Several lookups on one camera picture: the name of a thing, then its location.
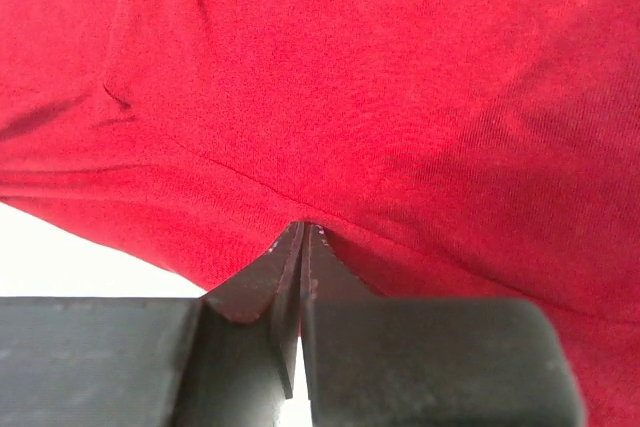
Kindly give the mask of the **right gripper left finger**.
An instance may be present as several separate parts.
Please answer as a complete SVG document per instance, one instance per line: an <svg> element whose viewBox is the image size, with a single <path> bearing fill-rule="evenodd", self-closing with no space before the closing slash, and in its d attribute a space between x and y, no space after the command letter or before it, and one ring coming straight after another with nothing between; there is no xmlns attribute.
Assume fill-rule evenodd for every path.
<svg viewBox="0 0 640 427"><path fill-rule="evenodd" d="M293 393L304 227L198 298L5 297L5 426L273 426Z"/></svg>

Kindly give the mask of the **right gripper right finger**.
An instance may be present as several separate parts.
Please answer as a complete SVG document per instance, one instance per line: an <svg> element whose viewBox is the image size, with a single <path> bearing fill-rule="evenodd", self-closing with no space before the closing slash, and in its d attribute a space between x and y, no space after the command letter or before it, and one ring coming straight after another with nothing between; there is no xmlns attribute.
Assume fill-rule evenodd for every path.
<svg viewBox="0 0 640 427"><path fill-rule="evenodd" d="M317 426L582 426L547 317L509 298L373 293L317 225L301 256L302 344Z"/></svg>

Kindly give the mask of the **red t shirt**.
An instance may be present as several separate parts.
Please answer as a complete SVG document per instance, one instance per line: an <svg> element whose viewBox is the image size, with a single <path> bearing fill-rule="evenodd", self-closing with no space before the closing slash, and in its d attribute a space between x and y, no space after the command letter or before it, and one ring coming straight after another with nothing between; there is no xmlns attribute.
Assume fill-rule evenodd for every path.
<svg viewBox="0 0 640 427"><path fill-rule="evenodd" d="M1 199L204 288L320 224L639 422L639 0L1 0Z"/></svg>

